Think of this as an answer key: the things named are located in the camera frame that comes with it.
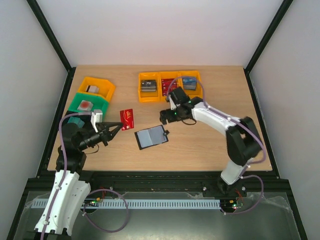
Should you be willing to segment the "black card holder wallet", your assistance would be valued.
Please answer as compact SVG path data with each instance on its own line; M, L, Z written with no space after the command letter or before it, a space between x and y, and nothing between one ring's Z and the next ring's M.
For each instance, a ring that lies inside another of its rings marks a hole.
M140 150L147 149L153 146L167 143L169 141L169 131L165 130L163 125L158 125L146 129L136 131L134 133Z

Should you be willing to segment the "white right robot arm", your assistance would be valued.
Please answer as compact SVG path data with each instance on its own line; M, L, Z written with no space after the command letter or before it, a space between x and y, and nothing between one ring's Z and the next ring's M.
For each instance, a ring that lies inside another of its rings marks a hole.
M218 191L229 196L252 164L264 162L267 151L252 118L238 118L226 114L196 96L190 98L178 87L167 93L170 108L160 112L160 121L165 125L173 122L193 120L202 122L221 133L226 140L229 161L217 180Z

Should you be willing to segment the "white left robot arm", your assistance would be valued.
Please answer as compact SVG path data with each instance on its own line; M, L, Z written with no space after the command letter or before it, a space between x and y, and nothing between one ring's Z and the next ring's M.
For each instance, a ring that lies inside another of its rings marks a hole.
M91 130L66 123L60 127L54 183L45 209L24 240L69 240L78 212L91 191L89 182L80 180L86 161L84 150L102 143L108 145L122 128L121 122L100 122Z

